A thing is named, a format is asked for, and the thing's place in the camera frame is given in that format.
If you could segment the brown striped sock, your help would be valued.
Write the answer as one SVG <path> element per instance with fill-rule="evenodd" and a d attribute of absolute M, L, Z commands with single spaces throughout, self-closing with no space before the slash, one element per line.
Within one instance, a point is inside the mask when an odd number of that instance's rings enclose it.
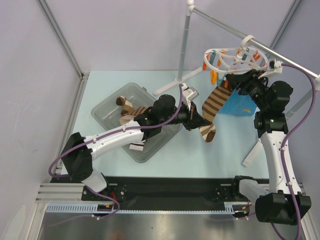
<path fill-rule="evenodd" d="M 223 84 L 217 86 L 207 97 L 202 105 L 202 117 L 210 122 L 210 125 L 199 127 L 199 131 L 206 143 L 210 143 L 216 135 L 214 119 L 221 110 L 229 97 L 232 95 L 230 87 Z"/>
<path fill-rule="evenodd" d="M 121 116 L 138 116 L 146 111 L 146 107 L 140 106 L 134 108 L 133 104 L 124 96 L 119 96 L 116 99 L 116 104 L 122 106 Z"/>

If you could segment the white black striped sock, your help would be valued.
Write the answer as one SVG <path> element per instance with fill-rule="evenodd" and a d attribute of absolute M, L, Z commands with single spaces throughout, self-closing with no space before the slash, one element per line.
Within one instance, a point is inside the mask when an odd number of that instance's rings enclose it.
<path fill-rule="evenodd" d="M 129 149 L 142 152 L 144 150 L 144 146 L 145 144 L 143 142 L 136 142 L 136 143 L 131 143 L 129 145 Z"/>

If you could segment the beige sock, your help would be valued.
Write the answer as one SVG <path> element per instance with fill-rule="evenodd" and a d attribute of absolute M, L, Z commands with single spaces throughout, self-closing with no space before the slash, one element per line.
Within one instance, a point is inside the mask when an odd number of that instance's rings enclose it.
<path fill-rule="evenodd" d="M 121 125 L 127 124 L 129 121 L 132 121 L 135 118 L 134 115 L 124 115 L 119 119 Z"/>

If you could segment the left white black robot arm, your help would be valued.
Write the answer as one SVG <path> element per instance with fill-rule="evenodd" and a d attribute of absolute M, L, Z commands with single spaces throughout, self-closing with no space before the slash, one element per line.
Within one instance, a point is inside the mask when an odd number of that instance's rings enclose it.
<path fill-rule="evenodd" d="M 132 120 L 112 130 L 91 136 L 73 133 L 61 153 L 67 176 L 92 189 L 97 199 L 105 200 L 110 187 L 103 174 L 93 168 L 93 161 L 113 149 L 142 144 L 159 134 L 163 126 L 179 124 L 191 131 L 210 126 L 211 122 L 197 112 L 193 102 L 181 101 L 176 106 L 175 98 L 165 94 Z"/>

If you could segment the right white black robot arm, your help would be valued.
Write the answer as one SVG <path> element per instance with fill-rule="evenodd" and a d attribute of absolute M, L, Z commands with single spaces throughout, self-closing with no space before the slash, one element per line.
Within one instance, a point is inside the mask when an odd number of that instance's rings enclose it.
<path fill-rule="evenodd" d="M 227 74 L 226 80 L 232 91 L 250 96 L 259 109 L 254 127 L 266 155 L 269 175 L 268 189 L 252 177 L 236 176 L 237 184 L 230 188 L 230 194 L 237 201 L 247 198 L 254 203 L 259 222 L 297 225 L 312 202 L 297 183 L 288 148 L 289 129 L 284 110 L 293 88 L 281 80 L 267 86 L 265 73 L 255 69 Z"/>

